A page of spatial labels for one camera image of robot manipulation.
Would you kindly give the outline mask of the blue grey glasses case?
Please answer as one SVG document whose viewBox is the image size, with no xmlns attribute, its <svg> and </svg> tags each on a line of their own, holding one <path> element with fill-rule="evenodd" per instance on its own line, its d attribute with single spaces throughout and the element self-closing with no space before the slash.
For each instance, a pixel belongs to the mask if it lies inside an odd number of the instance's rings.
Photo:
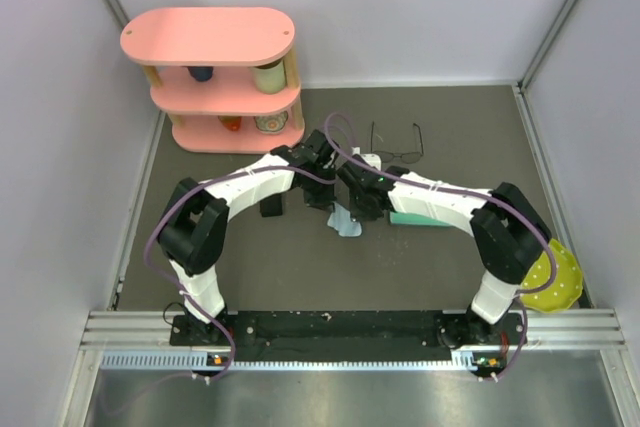
<svg viewBox="0 0 640 427">
<path fill-rule="evenodd" d="M 397 226 L 434 227 L 447 228 L 449 224 L 430 217 L 418 214 L 390 212 L 389 222 Z"/>
</svg>

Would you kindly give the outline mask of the black glasses case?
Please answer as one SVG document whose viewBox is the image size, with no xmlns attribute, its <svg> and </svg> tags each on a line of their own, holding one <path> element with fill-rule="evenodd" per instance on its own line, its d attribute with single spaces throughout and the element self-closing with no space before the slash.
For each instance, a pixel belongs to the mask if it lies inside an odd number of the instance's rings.
<svg viewBox="0 0 640 427">
<path fill-rule="evenodd" d="M 259 202 L 259 211 L 263 218 L 279 217 L 284 214 L 282 194 L 274 194 Z"/>
</svg>

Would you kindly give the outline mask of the thin black wire eyeglasses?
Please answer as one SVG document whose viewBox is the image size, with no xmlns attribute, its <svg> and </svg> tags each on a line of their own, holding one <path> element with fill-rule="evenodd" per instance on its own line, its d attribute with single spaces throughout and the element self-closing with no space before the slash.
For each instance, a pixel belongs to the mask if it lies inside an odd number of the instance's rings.
<svg viewBox="0 0 640 427">
<path fill-rule="evenodd" d="M 375 122 L 370 127 L 370 151 L 377 154 L 383 163 L 400 161 L 404 164 L 415 164 L 425 154 L 421 126 L 413 123 L 410 128 L 400 134 L 384 137 Z"/>
</svg>

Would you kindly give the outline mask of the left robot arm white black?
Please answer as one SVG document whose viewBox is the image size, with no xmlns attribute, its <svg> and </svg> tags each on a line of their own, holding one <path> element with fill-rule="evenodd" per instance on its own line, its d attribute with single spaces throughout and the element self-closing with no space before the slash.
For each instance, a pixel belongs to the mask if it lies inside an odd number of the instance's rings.
<svg viewBox="0 0 640 427">
<path fill-rule="evenodd" d="M 336 156 L 325 135 L 315 130 L 307 140 L 276 147 L 221 178 L 185 178 L 177 184 L 147 241 L 144 260 L 150 260 L 151 244 L 157 243 L 176 274 L 172 282 L 183 297 L 185 316 L 203 342 L 231 337 L 216 273 L 229 222 L 296 188 L 313 207 L 329 209 L 335 199 Z"/>
</svg>

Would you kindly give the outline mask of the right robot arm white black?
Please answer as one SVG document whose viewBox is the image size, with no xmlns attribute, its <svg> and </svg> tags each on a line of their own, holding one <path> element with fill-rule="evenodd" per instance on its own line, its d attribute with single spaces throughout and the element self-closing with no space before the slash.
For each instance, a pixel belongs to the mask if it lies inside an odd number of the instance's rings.
<svg viewBox="0 0 640 427">
<path fill-rule="evenodd" d="M 441 342 L 448 347 L 489 343 L 498 336 L 525 277 L 551 252 L 549 228 L 513 184 L 503 182 L 493 190 L 462 188 L 402 167 L 380 171 L 360 157 L 343 164 L 337 176 L 348 188 L 350 210 L 359 222 L 387 212 L 414 214 L 474 240 L 485 272 L 466 312 L 439 321 Z"/>
</svg>

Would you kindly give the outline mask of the patterned ceramic bowl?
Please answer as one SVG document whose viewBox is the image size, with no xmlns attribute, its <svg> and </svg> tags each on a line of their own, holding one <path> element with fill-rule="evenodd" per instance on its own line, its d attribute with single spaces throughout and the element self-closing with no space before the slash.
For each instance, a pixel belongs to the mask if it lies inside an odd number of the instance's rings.
<svg viewBox="0 0 640 427">
<path fill-rule="evenodd" d="M 257 130 L 263 134 L 276 135 L 282 132 L 288 122 L 287 111 L 266 116 L 255 116 L 254 123 Z"/>
</svg>

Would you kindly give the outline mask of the orange red small cup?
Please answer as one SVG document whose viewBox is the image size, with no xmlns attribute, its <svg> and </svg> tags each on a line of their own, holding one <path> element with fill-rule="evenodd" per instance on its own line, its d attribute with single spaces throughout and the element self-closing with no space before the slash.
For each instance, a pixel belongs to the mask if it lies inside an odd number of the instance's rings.
<svg viewBox="0 0 640 427">
<path fill-rule="evenodd" d="M 242 128 L 242 116 L 219 116 L 218 120 L 230 132 L 238 132 Z"/>
</svg>

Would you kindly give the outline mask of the cream cylindrical jar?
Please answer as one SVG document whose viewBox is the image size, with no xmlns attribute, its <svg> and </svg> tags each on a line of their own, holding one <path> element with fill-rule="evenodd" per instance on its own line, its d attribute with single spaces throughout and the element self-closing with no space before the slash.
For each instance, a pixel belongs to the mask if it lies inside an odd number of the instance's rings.
<svg viewBox="0 0 640 427">
<path fill-rule="evenodd" d="M 282 60 L 252 67 L 251 73 L 254 85 L 261 93 L 276 94 L 287 86 L 284 62 Z"/>
</svg>

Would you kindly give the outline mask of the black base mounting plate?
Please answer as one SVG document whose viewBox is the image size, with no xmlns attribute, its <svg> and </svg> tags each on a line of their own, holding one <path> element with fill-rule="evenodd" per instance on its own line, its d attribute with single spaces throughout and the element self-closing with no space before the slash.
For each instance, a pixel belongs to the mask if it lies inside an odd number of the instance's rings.
<svg viewBox="0 0 640 427">
<path fill-rule="evenodd" d="M 500 353 L 523 333 L 519 314 L 482 326 L 470 312 L 239 311 L 218 322 L 236 345 L 235 359 L 258 361 L 435 361 L 469 346 Z"/>
</svg>

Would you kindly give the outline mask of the pink three-tier wooden shelf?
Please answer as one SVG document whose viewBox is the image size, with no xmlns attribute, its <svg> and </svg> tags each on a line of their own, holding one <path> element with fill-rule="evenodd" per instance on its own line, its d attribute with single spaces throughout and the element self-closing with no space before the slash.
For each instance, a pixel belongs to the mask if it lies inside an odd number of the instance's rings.
<svg viewBox="0 0 640 427">
<path fill-rule="evenodd" d="M 305 131 L 301 81 L 295 54 L 296 28 L 284 12 L 268 7 L 164 7 L 133 18 L 122 30 L 124 54 L 140 65 L 154 104 L 170 119 L 183 149 L 196 153 L 261 154 L 299 142 Z M 264 94 L 251 68 L 282 60 L 287 86 Z M 188 66 L 212 66 L 213 77 L 197 82 Z M 259 132 L 255 116 L 287 111 L 285 129 Z M 219 116 L 242 116 L 238 132 Z"/>
</svg>

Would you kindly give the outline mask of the dark blue cup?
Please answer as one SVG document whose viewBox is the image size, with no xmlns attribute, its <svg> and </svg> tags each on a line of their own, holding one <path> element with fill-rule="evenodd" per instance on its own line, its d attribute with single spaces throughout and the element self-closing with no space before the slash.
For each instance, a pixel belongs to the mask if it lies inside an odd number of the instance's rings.
<svg viewBox="0 0 640 427">
<path fill-rule="evenodd" d="M 197 82 L 207 82 L 212 79 L 214 68 L 212 66 L 188 66 L 190 76 Z"/>
</svg>

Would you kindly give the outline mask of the yellow green dotted plate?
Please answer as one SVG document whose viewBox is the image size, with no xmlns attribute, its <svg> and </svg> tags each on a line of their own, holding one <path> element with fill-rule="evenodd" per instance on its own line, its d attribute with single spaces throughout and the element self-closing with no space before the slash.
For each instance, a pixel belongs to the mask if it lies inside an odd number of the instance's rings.
<svg viewBox="0 0 640 427">
<path fill-rule="evenodd" d="M 520 296 L 527 309 L 546 314 L 570 309 L 583 294 L 583 272 L 573 253 L 555 238 L 551 239 L 549 247 L 556 261 L 554 281 L 543 291 Z M 521 287 L 524 290 L 538 288 L 547 282 L 550 276 L 550 261 L 543 252 Z"/>
</svg>

